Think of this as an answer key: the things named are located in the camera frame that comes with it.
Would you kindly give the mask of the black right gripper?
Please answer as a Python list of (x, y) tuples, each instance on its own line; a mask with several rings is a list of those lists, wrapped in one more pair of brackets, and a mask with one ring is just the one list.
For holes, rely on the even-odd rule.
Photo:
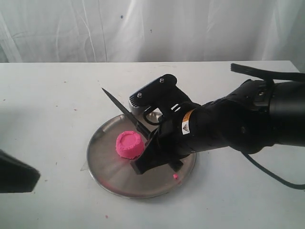
[(136, 174), (168, 164), (173, 171), (183, 167), (182, 158), (205, 150), (204, 106), (191, 101), (158, 106), (159, 125), (142, 154), (130, 161)]

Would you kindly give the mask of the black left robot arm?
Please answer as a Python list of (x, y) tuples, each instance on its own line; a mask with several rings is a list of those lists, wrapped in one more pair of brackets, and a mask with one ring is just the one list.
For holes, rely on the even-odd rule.
[(0, 193), (30, 193), (34, 190), (40, 172), (0, 150)]

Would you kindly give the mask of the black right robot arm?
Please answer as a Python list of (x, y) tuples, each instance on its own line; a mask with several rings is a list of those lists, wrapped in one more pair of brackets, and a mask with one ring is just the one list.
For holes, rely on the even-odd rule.
[(305, 85), (247, 80), (229, 95), (196, 104), (178, 87), (154, 84), (141, 90), (142, 106), (158, 108), (161, 122), (142, 155), (137, 174), (190, 154), (231, 147), (254, 154), (266, 146), (305, 144)]

